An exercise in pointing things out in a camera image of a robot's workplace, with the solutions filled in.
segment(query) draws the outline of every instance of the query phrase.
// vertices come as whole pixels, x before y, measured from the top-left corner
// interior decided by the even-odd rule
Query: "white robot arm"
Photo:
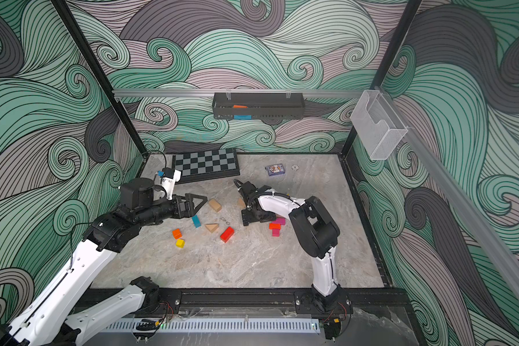
[[[158,285],[141,276],[110,298],[69,315],[98,273],[143,226],[168,218],[190,218],[208,201],[194,194],[173,195],[180,172],[164,168],[161,173],[161,185],[135,178],[120,186],[117,208],[96,218],[72,257],[33,303],[10,324],[0,325],[0,346],[80,346],[124,315],[159,308]],[[154,200],[154,190],[166,194]],[[196,198],[202,200],[199,205],[194,205]]]
[[[311,256],[314,303],[322,312],[334,308],[339,287],[334,255],[340,229],[319,198],[294,198],[269,186],[258,189],[250,182],[236,179],[234,182],[246,203],[246,209],[242,210],[244,226],[273,221],[276,214],[291,221],[300,245]]]

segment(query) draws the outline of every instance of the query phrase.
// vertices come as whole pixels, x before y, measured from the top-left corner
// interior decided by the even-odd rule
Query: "wave pattern wallpaper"
[[[519,260],[519,1],[415,17],[383,87]],[[353,178],[431,345],[519,345],[519,301],[408,143]]]
[[[429,6],[446,0],[434,0]],[[405,0],[69,0],[114,88],[365,89]],[[357,100],[310,99],[303,120],[216,120],[212,99],[125,98],[167,152],[337,152]]]
[[[49,0],[0,1],[0,323],[69,258],[73,225],[112,209],[140,166],[85,65]]]

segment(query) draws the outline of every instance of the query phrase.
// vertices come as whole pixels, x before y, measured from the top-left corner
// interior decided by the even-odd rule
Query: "gray marble surface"
[[[152,156],[142,176],[153,178],[163,156]],[[263,184],[293,197],[319,197],[340,227],[336,247],[336,274],[343,287],[383,287],[365,232],[336,155],[239,155],[241,175],[178,184],[175,194],[195,193],[215,198],[223,207],[216,213],[206,204],[202,223],[167,219],[147,226],[107,265],[92,287],[125,287],[141,275],[160,287],[310,287],[311,257],[298,244],[290,222],[281,236],[271,236],[268,224],[242,226],[239,198],[233,179]],[[264,167],[282,163],[286,174],[268,176]],[[219,224],[210,233],[205,224]],[[219,236],[228,227],[235,234],[227,243]],[[175,246],[172,231],[180,228],[185,246]]]

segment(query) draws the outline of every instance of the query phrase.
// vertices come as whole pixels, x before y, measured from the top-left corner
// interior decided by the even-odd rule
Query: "rectangular wooden block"
[[[210,205],[210,207],[215,210],[216,213],[219,213],[219,211],[221,210],[221,204],[219,204],[216,200],[214,199],[210,199],[208,201],[208,204]]]
[[[222,240],[223,242],[227,242],[228,239],[229,239],[230,237],[232,237],[232,235],[233,235],[234,233],[235,233],[235,230],[232,229],[232,227],[229,227],[229,228],[227,228],[227,229],[225,230],[225,232],[223,232],[223,234],[221,235],[220,238],[221,238],[221,240]]]
[[[279,224],[279,225],[286,225],[287,223],[287,219],[285,218],[277,218],[277,220],[273,221],[274,224]]]
[[[219,228],[219,224],[206,224],[206,228],[208,229],[208,231],[213,233],[217,231],[217,229]]]
[[[198,228],[200,227],[202,224],[200,223],[200,220],[198,219],[198,215],[194,215],[192,217],[192,222],[194,222],[194,227]]]

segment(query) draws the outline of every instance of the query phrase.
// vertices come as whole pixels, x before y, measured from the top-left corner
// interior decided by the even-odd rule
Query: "chessboard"
[[[181,171],[178,184],[240,175],[234,148],[173,155],[172,167]]]

